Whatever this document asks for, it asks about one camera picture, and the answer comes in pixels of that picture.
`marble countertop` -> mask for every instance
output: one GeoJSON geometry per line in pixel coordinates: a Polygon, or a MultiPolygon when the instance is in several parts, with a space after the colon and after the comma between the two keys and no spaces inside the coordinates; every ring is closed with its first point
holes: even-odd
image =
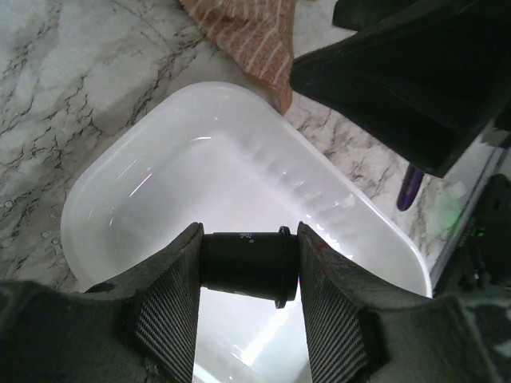
{"type": "MultiPolygon", "coordinates": [[[[335,0],[299,0],[295,53],[351,35],[335,0]]],[[[111,143],[169,94],[198,81],[250,87],[177,0],[5,0],[0,4],[0,278],[63,291],[66,195],[111,143]]],[[[476,143],[446,180],[427,176],[413,207],[395,200],[406,161],[338,113],[294,95],[286,118],[419,246],[432,267],[488,166],[476,143]]]]}

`white container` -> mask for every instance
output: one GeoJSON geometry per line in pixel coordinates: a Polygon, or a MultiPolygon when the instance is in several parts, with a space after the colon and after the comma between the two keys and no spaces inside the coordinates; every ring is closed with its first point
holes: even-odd
{"type": "MultiPolygon", "coordinates": [[[[374,274],[431,296],[417,247],[255,94],[201,83],[158,105],[79,178],[62,245],[80,290],[136,265],[191,222],[277,231],[299,221],[374,274]]],[[[194,374],[204,383],[306,382],[301,302],[203,289],[194,374]]]]}

